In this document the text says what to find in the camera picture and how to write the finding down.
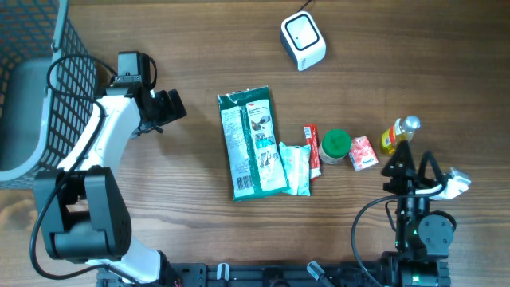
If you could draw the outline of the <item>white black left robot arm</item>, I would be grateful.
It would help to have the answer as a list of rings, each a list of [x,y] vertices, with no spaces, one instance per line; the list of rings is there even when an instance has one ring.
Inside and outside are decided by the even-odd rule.
[[[58,96],[92,104],[92,115],[71,152],[53,171],[37,173],[37,219],[29,241],[33,269],[62,281],[95,269],[134,286],[180,286],[166,255],[132,234],[131,217],[115,172],[127,142],[186,116],[179,93],[154,90],[155,60],[145,53],[118,55],[108,85],[93,96]]]

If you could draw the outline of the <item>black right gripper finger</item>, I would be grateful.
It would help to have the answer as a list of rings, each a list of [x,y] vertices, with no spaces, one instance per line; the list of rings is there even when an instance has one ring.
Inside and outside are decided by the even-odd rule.
[[[417,176],[408,140],[400,142],[386,166],[382,176],[392,179],[412,179]]]
[[[426,178],[426,168],[431,166],[434,178]],[[419,184],[425,187],[435,187],[438,184],[445,184],[445,176],[443,175],[437,160],[431,151],[426,151],[418,168]]]

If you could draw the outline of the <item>teal wipes packet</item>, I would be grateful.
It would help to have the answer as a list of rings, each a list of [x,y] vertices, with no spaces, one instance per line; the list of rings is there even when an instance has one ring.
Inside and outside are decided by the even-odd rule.
[[[311,146],[287,146],[280,142],[279,149],[288,184],[284,192],[289,195],[310,196]]]

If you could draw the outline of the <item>green lidded jar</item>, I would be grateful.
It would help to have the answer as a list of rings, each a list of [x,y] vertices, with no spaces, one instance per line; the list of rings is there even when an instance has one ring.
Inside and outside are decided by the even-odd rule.
[[[329,130],[319,146],[320,159],[330,165],[339,164],[351,150],[351,137],[342,129]]]

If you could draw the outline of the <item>green sponge package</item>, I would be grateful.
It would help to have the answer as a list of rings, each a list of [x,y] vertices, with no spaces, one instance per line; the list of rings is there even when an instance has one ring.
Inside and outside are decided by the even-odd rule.
[[[218,96],[235,202],[282,193],[288,182],[267,86]]]

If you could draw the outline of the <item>yellow dish soap bottle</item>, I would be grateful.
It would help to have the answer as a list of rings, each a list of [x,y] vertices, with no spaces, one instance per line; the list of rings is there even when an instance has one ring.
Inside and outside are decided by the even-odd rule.
[[[421,121],[417,116],[411,115],[398,118],[380,138],[380,149],[383,154],[393,154],[401,141],[411,141],[414,133],[421,127]]]

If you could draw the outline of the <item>red patterned small carton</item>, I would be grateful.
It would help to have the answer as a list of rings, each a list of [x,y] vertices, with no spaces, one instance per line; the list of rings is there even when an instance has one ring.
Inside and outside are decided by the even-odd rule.
[[[366,136],[354,138],[349,151],[352,166],[355,171],[361,171],[379,162],[375,150]]]

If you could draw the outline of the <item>red stick packet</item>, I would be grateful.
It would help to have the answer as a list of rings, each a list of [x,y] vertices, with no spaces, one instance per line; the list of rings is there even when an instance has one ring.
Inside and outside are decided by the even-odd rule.
[[[304,136],[307,145],[309,145],[311,148],[310,180],[313,182],[314,180],[321,176],[317,126],[315,124],[305,124]]]

